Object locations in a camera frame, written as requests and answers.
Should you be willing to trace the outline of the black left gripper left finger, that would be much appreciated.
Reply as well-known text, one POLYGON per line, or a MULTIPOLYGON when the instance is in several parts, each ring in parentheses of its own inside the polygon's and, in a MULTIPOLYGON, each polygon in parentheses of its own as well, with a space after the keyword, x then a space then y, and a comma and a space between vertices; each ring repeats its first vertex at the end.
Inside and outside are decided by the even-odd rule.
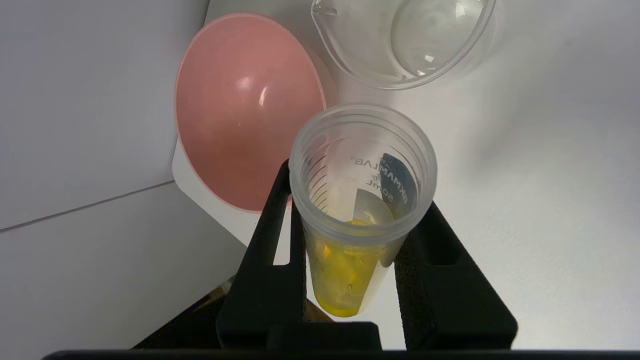
POLYGON ((284 162, 215 321, 223 349, 266 349, 272 328, 304 320, 306 242, 295 206, 291 207, 289 262, 274 264, 290 195, 290 169, 284 162))

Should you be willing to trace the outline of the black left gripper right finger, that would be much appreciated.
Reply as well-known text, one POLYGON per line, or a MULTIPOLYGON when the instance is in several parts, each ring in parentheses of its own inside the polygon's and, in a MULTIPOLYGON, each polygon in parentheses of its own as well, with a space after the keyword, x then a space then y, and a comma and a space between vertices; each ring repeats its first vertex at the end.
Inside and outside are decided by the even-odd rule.
POLYGON ((394 260, 409 351, 510 350, 518 323, 435 203, 394 260))

